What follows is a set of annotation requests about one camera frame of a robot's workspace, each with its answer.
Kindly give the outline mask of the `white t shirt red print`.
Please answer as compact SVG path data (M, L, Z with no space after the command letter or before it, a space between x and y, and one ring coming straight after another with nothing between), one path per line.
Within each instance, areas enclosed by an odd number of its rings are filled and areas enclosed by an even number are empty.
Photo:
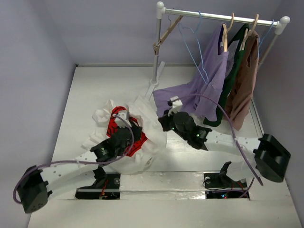
M117 132L113 115L122 110L129 111L130 120L142 127L141 139L134 143L125 157L109 164L109 167L123 175L146 171L156 157L164 152L167 134L162 130L157 114L149 101L142 96L121 106L109 99L101 109L97 109L92 115L97 127L82 143L82 147L89 150Z

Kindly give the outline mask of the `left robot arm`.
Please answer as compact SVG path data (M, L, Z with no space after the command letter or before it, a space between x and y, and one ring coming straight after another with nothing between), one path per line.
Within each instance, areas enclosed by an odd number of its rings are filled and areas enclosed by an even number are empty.
M49 197L55 195L55 188L88 171L92 171L88 178L90 184L96 188L103 186L103 167L126 156L141 135L142 127L135 124L118 127L110 138L73 160L29 167L14 189L15 202L22 205L26 214L31 214L47 204Z

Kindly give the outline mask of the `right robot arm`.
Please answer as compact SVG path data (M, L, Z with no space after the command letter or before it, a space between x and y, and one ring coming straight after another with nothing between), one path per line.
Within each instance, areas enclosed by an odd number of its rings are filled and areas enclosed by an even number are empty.
M163 131L174 131L194 149L242 156L243 162L224 163L218 175L223 186L252 177L262 176L277 183L285 178L291 154L270 134L265 133L261 138L234 137L196 125L186 112L165 114L158 121Z

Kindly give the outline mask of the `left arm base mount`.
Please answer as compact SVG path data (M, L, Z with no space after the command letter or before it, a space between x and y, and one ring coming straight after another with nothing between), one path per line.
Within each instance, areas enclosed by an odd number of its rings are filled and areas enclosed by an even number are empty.
M101 167L93 173L94 183L76 189L75 198L78 200L119 200L121 175L117 172L105 172Z

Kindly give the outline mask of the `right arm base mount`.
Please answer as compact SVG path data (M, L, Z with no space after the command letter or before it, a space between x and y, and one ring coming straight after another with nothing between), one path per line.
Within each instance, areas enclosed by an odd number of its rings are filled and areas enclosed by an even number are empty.
M234 181L227 176L231 162L224 163L219 172L204 173L202 186L205 188L206 199L250 199L247 182Z

